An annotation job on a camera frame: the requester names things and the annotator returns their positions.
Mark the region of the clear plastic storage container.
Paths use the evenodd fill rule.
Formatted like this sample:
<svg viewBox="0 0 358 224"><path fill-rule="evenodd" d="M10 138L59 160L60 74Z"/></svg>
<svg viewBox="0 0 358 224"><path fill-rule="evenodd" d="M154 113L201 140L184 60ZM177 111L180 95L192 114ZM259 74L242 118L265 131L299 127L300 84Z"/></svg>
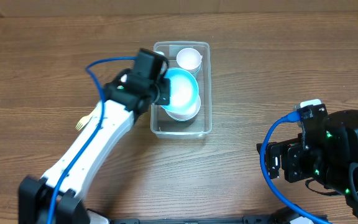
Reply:
<svg viewBox="0 0 358 224"><path fill-rule="evenodd" d="M197 139L203 138L212 130L212 96L211 96L211 52L209 44L197 41L163 41L154 44L154 51L169 59L169 68L181 68L176 57L181 49L194 48L202 56L202 63L195 79L199 86L201 108L189 121L175 121L162 106L151 107L150 129L158 138Z"/></svg>

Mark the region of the blue plastic bowl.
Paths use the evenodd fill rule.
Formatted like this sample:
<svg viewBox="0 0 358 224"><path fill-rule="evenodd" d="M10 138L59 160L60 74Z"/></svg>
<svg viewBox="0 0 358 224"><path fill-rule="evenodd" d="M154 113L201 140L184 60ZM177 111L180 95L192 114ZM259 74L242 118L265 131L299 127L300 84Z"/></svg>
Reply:
<svg viewBox="0 0 358 224"><path fill-rule="evenodd" d="M169 68L165 78L170 80L170 104L162 108L174 113L184 113L199 96L195 77L182 68Z"/></svg>

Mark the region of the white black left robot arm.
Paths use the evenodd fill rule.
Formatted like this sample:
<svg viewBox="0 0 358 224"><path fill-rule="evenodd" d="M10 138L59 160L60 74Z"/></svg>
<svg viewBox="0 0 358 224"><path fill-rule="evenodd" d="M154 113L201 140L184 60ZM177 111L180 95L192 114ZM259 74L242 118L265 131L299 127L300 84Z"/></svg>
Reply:
<svg viewBox="0 0 358 224"><path fill-rule="evenodd" d="M100 101L91 118L62 158L39 180L26 177L19 186L19 224L110 223L88 209L84 201L91 183L113 147L150 105L167 105L170 80L165 74L168 58L162 53L140 49L132 68L122 70L111 82L101 85L91 67Z"/></svg>

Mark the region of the white plastic bowl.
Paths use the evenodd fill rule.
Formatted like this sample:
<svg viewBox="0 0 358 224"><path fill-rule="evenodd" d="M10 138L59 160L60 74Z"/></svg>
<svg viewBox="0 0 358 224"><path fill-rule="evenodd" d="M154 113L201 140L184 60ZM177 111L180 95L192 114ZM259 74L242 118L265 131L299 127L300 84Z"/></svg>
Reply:
<svg viewBox="0 0 358 224"><path fill-rule="evenodd" d="M198 96L196 102L184 113L174 113L168 110L165 110L165 112L166 114L169 115L169 117L171 117L175 121L183 122L193 119L200 111L200 108L201 108L201 98L200 96Z"/></svg>

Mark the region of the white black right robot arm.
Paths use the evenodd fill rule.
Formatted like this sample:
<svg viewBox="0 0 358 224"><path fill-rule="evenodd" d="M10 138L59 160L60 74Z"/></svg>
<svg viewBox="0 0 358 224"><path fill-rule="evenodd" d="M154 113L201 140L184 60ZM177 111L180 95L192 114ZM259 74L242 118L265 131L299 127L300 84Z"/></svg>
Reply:
<svg viewBox="0 0 358 224"><path fill-rule="evenodd" d="M358 110L329 114L324 104L299 108L274 122L257 151L269 188L295 213L313 223L327 222L274 186L280 169L289 183L316 181L328 190L326 195L343 195L358 219Z"/></svg>

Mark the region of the yellow plastic fork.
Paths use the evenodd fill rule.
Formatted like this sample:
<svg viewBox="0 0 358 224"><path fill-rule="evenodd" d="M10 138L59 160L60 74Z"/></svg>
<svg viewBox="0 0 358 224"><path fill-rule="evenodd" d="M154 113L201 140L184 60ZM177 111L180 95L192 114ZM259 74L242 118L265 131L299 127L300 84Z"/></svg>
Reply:
<svg viewBox="0 0 358 224"><path fill-rule="evenodd" d="M77 122L75 129L76 129L77 131L82 130L82 129L89 123L89 121L90 121L90 119L93 117L95 111L96 111L96 110L94 109L90 114L88 114L88 115L86 115L86 116L83 116L83 117Z"/></svg>

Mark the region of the pink plastic cup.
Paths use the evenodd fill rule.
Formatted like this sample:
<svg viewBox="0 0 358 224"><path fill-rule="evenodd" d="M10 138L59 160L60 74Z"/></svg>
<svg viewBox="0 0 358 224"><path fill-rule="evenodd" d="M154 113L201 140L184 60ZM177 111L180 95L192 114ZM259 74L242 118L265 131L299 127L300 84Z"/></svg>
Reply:
<svg viewBox="0 0 358 224"><path fill-rule="evenodd" d="M181 49L176 57L178 66L194 76L201 68L202 59L203 56L194 48Z"/></svg>

